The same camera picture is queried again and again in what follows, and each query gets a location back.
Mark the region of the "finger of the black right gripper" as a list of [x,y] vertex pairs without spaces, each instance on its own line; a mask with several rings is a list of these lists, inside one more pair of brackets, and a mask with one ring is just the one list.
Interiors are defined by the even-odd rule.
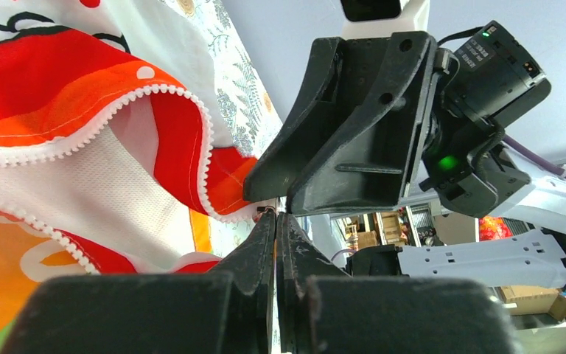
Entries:
[[343,44],[344,40],[339,37],[313,41],[293,107],[246,177],[243,188],[246,201],[285,196],[325,143],[328,125],[337,107]]

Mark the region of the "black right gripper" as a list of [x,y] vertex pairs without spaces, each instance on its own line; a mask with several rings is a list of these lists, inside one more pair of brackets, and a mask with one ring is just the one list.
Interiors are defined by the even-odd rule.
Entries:
[[422,190],[448,209],[480,217],[501,201],[503,168],[484,155],[500,143],[507,100],[495,78],[474,76],[426,32],[344,40],[337,107],[326,141],[287,192],[295,215],[396,206],[419,163]]

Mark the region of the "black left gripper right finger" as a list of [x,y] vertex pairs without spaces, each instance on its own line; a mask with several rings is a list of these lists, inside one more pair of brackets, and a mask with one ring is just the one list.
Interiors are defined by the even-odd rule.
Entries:
[[288,353],[515,353],[514,326],[471,280],[402,276],[394,249],[362,250],[347,274],[278,216],[277,305]]

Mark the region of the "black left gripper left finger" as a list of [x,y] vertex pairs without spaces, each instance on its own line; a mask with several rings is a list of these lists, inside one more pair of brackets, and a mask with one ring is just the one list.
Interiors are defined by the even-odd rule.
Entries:
[[58,277],[18,315],[3,353],[269,353],[277,215],[204,274]]

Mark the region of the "rainbow red white kids jacket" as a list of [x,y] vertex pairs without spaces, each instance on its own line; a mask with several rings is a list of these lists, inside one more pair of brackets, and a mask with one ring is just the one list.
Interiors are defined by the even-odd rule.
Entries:
[[253,221],[199,29],[166,1],[0,1],[0,349],[54,277],[202,272]]

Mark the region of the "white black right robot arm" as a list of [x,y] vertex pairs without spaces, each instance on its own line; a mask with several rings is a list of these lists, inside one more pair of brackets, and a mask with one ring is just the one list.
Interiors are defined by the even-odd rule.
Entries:
[[405,247],[405,274],[566,290],[566,171],[545,168],[506,135],[551,84],[496,21],[458,37],[453,51],[424,31],[314,40],[290,115],[246,177],[243,197],[283,197],[294,215],[385,211],[403,202],[423,165],[419,187],[445,209],[534,230]]

